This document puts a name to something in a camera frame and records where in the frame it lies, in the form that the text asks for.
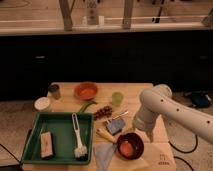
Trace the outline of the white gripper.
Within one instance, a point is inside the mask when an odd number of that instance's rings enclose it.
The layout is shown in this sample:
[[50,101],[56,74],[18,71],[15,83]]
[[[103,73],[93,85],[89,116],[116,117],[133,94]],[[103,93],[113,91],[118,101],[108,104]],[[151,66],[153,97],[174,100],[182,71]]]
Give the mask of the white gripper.
[[133,126],[138,130],[145,132],[151,143],[154,141],[153,130],[155,124],[156,124],[155,120],[145,121],[138,116],[135,116],[133,118]]

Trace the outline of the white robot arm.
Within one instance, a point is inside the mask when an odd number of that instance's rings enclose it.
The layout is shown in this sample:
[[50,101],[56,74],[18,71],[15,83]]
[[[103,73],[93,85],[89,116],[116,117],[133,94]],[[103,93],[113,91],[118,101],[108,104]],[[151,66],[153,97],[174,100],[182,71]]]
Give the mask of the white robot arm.
[[159,84],[146,88],[139,99],[141,106],[132,121],[136,129],[152,133],[158,116],[162,115],[213,144],[213,116],[174,101],[169,86]]

